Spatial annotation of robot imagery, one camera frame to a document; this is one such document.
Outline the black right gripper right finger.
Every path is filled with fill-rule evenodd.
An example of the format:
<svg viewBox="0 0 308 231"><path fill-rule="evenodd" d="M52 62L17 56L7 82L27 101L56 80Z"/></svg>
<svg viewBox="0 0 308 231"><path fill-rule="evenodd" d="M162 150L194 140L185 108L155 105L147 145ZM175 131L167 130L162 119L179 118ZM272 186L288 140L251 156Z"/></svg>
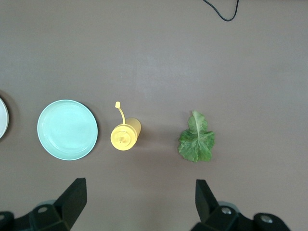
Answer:
<svg viewBox="0 0 308 231"><path fill-rule="evenodd" d="M205 180L196 180L195 205L200 218L193 231L288 231L285 222L273 214L245 217L232 203L217 201Z"/></svg>

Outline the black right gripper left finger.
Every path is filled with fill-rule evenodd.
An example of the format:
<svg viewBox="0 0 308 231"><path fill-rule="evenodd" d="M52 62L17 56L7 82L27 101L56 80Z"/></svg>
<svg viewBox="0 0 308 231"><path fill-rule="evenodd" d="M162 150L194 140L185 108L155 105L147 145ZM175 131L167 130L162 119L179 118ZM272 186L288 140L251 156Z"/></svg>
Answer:
<svg viewBox="0 0 308 231"><path fill-rule="evenodd" d="M85 178L77 178L55 201L40 203L29 213L15 218L1 211L2 231L69 231L87 203Z"/></svg>

